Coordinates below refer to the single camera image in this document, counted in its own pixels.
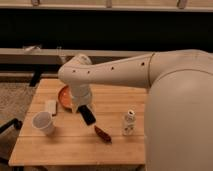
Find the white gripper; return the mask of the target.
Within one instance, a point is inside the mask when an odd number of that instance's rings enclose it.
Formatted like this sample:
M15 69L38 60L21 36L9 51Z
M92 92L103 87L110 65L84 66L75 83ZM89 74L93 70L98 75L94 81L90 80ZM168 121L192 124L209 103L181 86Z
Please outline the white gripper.
M78 111L78 108L80 106L86 105L90 106L92 103L92 93L88 92L85 95L71 95L71 101L72 101L72 111L76 113Z

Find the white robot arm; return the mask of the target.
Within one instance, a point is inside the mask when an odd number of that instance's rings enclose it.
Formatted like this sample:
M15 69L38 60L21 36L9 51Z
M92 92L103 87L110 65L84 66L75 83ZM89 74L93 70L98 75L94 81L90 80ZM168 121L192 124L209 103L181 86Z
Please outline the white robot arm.
M102 64L79 54L58 77L77 106L91 102L91 84L147 88L146 171L213 171L213 54L177 50Z

